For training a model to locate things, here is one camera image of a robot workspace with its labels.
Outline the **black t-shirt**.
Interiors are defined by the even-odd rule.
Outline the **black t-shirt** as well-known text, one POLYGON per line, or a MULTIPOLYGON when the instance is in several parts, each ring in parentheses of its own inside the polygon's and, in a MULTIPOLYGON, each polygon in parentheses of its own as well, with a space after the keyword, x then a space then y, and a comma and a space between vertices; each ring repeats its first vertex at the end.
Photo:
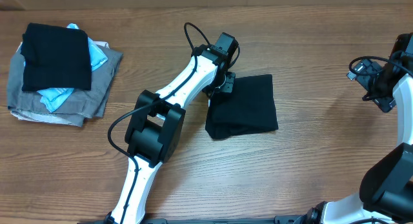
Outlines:
POLYGON ((272 75, 236 78, 229 95, 210 99, 205 130, 215 140, 277 130, 272 75))

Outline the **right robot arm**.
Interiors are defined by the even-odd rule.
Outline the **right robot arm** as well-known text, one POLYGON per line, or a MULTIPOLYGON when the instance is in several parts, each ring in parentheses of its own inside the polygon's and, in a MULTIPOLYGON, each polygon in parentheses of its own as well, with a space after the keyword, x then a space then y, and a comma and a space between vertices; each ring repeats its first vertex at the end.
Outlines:
POLYGON ((361 56, 347 74, 382 112, 398 110, 396 147, 362 179, 359 192, 322 202, 287 223, 358 224, 412 222, 412 34, 397 37, 388 58, 361 56))

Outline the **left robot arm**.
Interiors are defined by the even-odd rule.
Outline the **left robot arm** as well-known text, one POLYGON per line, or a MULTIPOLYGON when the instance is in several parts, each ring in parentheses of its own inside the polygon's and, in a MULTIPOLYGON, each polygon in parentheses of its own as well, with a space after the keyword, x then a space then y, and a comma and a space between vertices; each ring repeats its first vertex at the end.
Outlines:
POLYGON ((128 171, 116 207, 104 223, 141 223, 154 178, 178 146, 186 108, 200 92, 231 93, 235 75, 229 68, 239 56, 235 37, 222 33, 215 44, 192 50, 186 68, 157 92, 138 97, 125 134, 128 171))

